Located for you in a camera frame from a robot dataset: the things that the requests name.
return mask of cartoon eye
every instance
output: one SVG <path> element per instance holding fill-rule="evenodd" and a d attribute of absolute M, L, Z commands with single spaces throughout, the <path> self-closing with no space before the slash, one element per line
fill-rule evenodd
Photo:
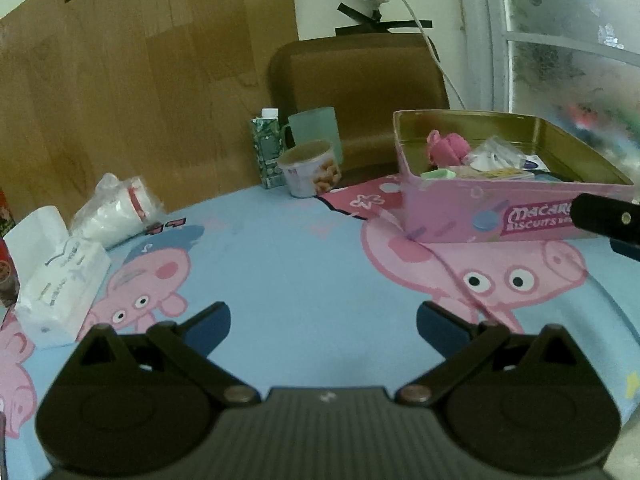
<path fill-rule="evenodd" d="M 536 277 L 530 270 L 513 269 L 509 273 L 508 285 L 517 292 L 529 292 L 536 286 Z"/>
<path fill-rule="evenodd" d="M 122 323 L 126 315 L 127 313 L 124 310 L 119 310 L 115 314 L 113 314 L 113 317 L 111 318 L 111 320 L 114 323 Z"/>
<path fill-rule="evenodd" d="M 477 292 L 478 294 L 482 294 L 490 290 L 493 286 L 491 280 L 486 277 L 484 274 L 480 274 L 479 272 L 471 271 L 465 274 L 464 277 L 465 285 L 468 286 L 472 291 Z"/>
<path fill-rule="evenodd" d="M 143 308 L 149 303 L 148 296 L 140 296 L 134 303 L 133 308 Z"/>

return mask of cartoon pig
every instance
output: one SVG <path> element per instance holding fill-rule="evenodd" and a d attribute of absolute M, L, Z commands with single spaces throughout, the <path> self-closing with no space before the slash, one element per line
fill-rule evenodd
<path fill-rule="evenodd" d="M 78 339 L 97 323 L 109 323 L 116 330 L 133 324 L 135 332 L 146 332 L 156 322 L 156 308 L 165 316 L 180 316 L 187 302 L 175 291 L 190 270 L 184 249 L 164 248 L 135 257 L 111 277 L 104 298 L 87 314 Z"/>
<path fill-rule="evenodd" d="M 514 309 L 555 298 L 587 277 L 580 252 L 562 241 L 424 246 L 389 218 L 369 219 L 362 227 L 362 245 L 376 269 L 470 322 L 478 322 L 481 312 L 522 332 Z"/>
<path fill-rule="evenodd" d="M 5 435 L 20 436 L 20 427 L 36 411 L 36 392 L 22 363 L 34 345 L 22 333 L 20 323 L 8 314 L 0 330 L 0 412 L 6 416 Z"/>

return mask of pink box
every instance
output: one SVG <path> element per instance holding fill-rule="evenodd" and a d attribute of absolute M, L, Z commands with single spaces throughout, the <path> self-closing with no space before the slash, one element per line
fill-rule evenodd
<path fill-rule="evenodd" d="M 426 137 L 456 132 L 471 144 L 500 135 L 555 173 L 601 183 L 423 180 Z M 596 151 L 540 118 L 498 112 L 404 110 L 394 114 L 404 230 L 420 243 L 556 240 L 591 236 L 572 223 L 572 200 L 593 193 L 631 201 L 631 181 Z"/>

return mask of brown chair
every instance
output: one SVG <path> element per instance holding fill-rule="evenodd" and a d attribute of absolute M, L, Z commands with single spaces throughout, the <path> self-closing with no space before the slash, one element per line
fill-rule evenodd
<path fill-rule="evenodd" d="M 442 74 L 420 34 L 289 43 L 271 59 L 269 85 L 283 121 L 297 112 L 335 108 L 344 181 L 397 171 L 396 110 L 449 108 Z"/>

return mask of bottle cap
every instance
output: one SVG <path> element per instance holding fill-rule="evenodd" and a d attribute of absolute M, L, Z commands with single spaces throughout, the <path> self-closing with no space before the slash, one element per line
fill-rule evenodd
<path fill-rule="evenodd" d="M 263 108 L 262 109 L 262 118 L 263 119 L 277 119 L 278 118 L 278 109 L 277 108 Z"/>

